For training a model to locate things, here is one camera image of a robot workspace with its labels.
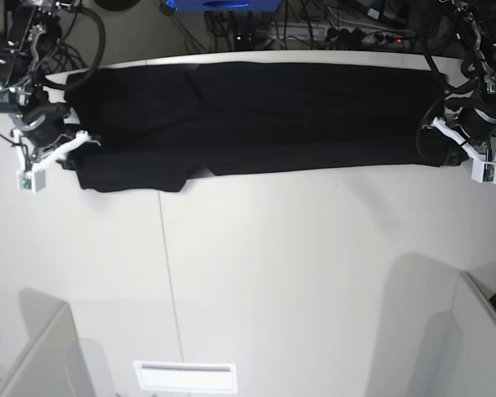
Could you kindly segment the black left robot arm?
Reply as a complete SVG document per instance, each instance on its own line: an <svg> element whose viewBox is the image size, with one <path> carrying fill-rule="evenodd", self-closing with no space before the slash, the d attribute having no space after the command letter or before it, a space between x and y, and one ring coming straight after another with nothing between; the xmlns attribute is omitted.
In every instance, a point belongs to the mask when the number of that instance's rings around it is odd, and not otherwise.
<svg viewBox="0 0 496 397"><path fill-rule="evenodd" d="M429 48L432 24L446 18L462 48L460 72L466 81L448 82ZM456 166L468 149L491 152L496 137L496 1L431 1L418 31L422 54L443 94L427 109L416 131L416 149L425 165Z"/></svg>

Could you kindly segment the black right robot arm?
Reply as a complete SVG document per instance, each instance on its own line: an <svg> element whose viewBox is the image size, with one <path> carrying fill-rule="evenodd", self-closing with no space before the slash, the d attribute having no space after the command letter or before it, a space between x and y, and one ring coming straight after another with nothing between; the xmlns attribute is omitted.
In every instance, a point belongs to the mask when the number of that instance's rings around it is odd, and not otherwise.
<svg viewBox="0 0 496 397"><path fill-rule="evenodd" d="M60 13L90 18L98 30L92 65L75 81L59 84L48 79L45 64L63 49L70 32L60 25ZM62 161L92 139L78 125L66 124L67 103L51 102L49 90L67 93L87 83L98 69L106 46L102 18L80 1L19 1L12 10L4 55L0 56L0 113L13 129L7 142L17 150L24 175Z"/></svg>

